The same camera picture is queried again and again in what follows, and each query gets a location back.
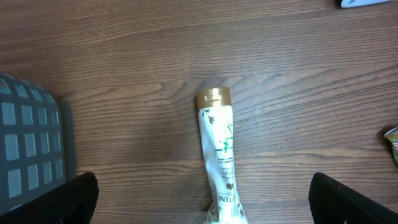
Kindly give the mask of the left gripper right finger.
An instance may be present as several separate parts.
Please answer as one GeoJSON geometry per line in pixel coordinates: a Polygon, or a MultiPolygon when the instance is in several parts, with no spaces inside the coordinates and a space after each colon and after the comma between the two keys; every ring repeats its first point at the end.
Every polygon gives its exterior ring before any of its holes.
{"type": "Polygon", "coordinates": [[[337,180],[314,174],[308,200],[315,224],[397,224],[397,213],[337,180]]]}

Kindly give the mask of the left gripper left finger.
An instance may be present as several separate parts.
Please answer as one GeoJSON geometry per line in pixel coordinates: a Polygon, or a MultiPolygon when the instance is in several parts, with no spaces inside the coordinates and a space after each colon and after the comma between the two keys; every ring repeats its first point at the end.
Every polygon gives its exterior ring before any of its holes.
{"type": "Polygon", "coordinates": [[[1,224],[89,223],[95,212],[98,195],[95,174],[85,172],[1,215],[1,224]]]}

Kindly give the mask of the white tube with gold cap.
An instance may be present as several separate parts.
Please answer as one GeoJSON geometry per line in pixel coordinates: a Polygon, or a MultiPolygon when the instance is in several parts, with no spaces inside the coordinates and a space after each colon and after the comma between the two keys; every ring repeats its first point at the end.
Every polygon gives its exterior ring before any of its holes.
{"type": "Polygon", "coordinates": [[[233,109],[229,88],[197,93],[201,149],[213,202],[204,223],[247,224],[236,189],[233,109]]]}

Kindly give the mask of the green yellow snack pouch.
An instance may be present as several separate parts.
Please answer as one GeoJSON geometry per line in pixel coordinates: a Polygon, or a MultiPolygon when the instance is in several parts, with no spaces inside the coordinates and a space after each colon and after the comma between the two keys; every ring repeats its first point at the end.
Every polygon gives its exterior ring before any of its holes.
{"type": "Polygon", "coordinates": [[[389,130],[384,137],[389,140],[391,147],[392,147],[392,156],[394,158],[395,163],[398,163],[398,153],[397,153],[397,144],[398,144],[398,127],[395,127],[389,130]]]}

